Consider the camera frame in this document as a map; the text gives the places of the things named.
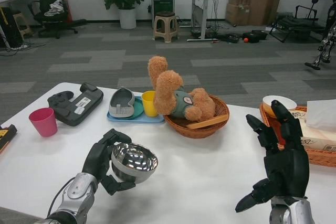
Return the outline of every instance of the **gray carpet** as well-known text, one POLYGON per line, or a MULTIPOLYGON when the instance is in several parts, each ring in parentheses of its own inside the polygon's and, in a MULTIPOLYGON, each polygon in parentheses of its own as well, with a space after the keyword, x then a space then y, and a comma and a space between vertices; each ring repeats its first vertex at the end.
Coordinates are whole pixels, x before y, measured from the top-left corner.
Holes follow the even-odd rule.
MULTIPOLYGON (((230 31, 252 29, 255 27, 230 31)), ((336 97, 334 62, 323 65, 321 71, 303 64, 317 54, 314 40, 282 44, 268 36, 257 44, 186 42, 190 31, 184 28, 179 40, 165 44, 159 38, 152 40, 150 23, 139 23, 135 30, 121 30, 119 24, 90 24, 78 31, 77 35, 65 31, 59 40, 35 36, 30 40, 33 46, 46 45, 0 57, 0 123, 60 82, 150 90, 147 64, 154 55, 167 57, 169 68, 183 77, 187 90, 204 87, 229 104, 257 108, 268 94, 283 95, 303 105, 308 100, 336 97)), ((34 222, 1 209, 0 220, 4 224, 34 222)))

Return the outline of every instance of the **green shirt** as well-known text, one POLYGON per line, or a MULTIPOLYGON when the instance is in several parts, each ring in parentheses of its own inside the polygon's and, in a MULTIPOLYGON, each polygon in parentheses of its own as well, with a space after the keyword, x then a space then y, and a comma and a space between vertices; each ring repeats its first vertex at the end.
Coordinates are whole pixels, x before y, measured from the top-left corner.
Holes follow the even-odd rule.
POLYGON ((176 107, 172 111, 171 115, 176 118, 184 118, 186 108, 193 105, 192 97, 184 91, 183 87, 174 91, 174 95, 176 98, 176 107))

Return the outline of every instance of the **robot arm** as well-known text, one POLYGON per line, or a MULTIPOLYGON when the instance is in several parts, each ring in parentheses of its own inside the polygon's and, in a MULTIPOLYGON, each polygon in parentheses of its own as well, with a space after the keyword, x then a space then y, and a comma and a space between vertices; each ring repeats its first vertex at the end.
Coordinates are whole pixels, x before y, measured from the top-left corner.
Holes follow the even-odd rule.
POLYGON ((58 209, 45 220, 35 224, 85 224, 87 214, 95 201, 95 192, 99 183, 108 194, 135 187, 135 183, 117 182, 106 173, 110 167, 110 158, 115 142, 131 143, 131 139, 114 129, 91 148, 81 173, 67 185, 62 193, 62 203, 58 209))
POLYGON ((272 110, 281 123, 281 136, 286 140, 280 151, 273 128, 267 127, 252 115, 247 122, 258 133, 262 147, 267 178, 253 186, 253 191, 236 206, 241 212, 271 199, 271 224, 314 224, 310 204, 305 197, 309 180, 308 155, 301 145, 300 122, 278 101, 272 101, 272 110))

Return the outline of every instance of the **metal bowl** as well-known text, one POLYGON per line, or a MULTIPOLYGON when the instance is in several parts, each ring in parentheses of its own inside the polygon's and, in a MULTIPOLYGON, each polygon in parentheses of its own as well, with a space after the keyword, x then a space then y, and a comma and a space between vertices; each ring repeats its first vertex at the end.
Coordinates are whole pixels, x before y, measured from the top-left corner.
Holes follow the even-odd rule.
POLYGON ((113 148, 112 169, 124 182, 136 184, 147 180, 156 170, 158 159, 146 147, 140 144, 118 144, 113 148))

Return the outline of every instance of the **beige stool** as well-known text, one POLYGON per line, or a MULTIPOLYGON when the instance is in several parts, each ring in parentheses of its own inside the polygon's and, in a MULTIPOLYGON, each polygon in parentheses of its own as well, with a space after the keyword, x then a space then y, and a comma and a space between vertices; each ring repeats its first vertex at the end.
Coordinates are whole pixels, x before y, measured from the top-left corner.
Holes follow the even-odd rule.
POLYGON ((177 25, 177 19, 174 12, 158 12, 155 17, 154 21, 154 34, 153 34, 153 40, 155 40, 156 37, 163 37, 164 42, 170 43, 172 42, 172 37, 176 36, 179 38, 179 31, 178 31, 178 25, 177 25), (164 25, 162 28, 158 29, 158 21, 162 20, 164 22, 164 25), (173 20, 173 29, 170 28, 170 23, 173 20))
POLYGON ((25 34, 30 34, 30 35, 33 35, 33 34, 34 34, 33 31, 31 30, 31 28, 30 28, 30 26, 29 26, 29 24, 28 24, 28 22, 27 22, 25 16, 22 14, 21 11, 19 11, 19 10, 12 10, 12 14, 13 14, 13 17, 14 17, 14 19, 15 19, 15 23, 16 23, 16 25, 17 25, 17 28, 18 28, 19 31, 20 31, 20 34, 21 34, 22 39, 25 39, 25 38, 24 38, 24 35, 25 35, 25 34), (23 22, 25 23, 25 26, 27 27, 26 29, 24 29, 24 30, 21 30, 21 29, 20 29, 20 25, 19 25, 18 22, 17 22, 19 18, 21 18, 21 19, 23 20, 23 22))

